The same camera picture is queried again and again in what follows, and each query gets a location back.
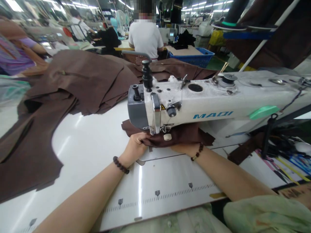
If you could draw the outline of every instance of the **blue plastic basket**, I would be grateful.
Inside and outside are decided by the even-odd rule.
[[[180,61],[196,65],[198,67],[206,68],[215,53],[208,51],[205,48],[196,48],[204,55],[193,55],[193,56],[174,56],[171,52],[169,53],[170,58],[176,58]]]

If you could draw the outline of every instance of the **dark bead bracelet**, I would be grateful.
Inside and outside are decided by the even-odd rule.
[[[191,157],[192,162],[195,161],[200,156],[200,153],[202,152],[203,147],[204,147],[204,145],[202,143],[200,143],[199,152],[197,152],[194,157]]]
[[[126,169],[124,166],[122,166],[122,164],[119,162],[117,156],[114,156],[114,157],[113,157],[113,162],[114,162],[114,164],[115,164],[118,168],[120,168],[120,170],[121,170],[122,172],[124,172],[125,174],[130,173],[130,170],[128,170],[128,169]]]

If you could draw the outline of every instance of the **purple shirt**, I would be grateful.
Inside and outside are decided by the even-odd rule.
[[[20,39],[23,44],[27,45],[29,48],[32,48],[37,44],[30,38]],[[3,55],[4,51],[0,49],[0,67],[7,72],[9,75],[16,75],[29,67],[35,65],[35,63],[27,56],[27,54],[20,48],[17,48],[17,51],[20,53],[20,57],[17,59],[7,59],[6,56]]]

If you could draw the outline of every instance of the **white t-shirt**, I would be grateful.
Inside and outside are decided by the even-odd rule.
[[[75,17],[72,17],[71,22],[73,24],[79,24],[80,20],[75,18]],[[72,28],[73,33],[77,37],[77,39],[83,40],[83,39],[85,39],[84,35],[87,36],[87,32],[90,30],[90,27],[88,25],[86,25],[85,22],[83,22],[83,21],[81,21],[81,23],[79,25],[80,25],[83,33],[81,32],[81,29],[78,25],[72,25],[71,28]]]
[[[157,59],[157,49],[163,47],[159,29],[147,19],[140,19],[131,24],[129,43],[134,45],[136,52],[147,53],[151,59]]]

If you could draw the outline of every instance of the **maqi logo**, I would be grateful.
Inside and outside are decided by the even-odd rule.
[[[208,118],[208,117],[226,117],[226,116],[230,116],[233,113],[233,111],[231,112],[220,112],[220,113],[211,113],[209,115],[207,114],[196,114],[194,115],[194,119],[199,119],[199,118]]]

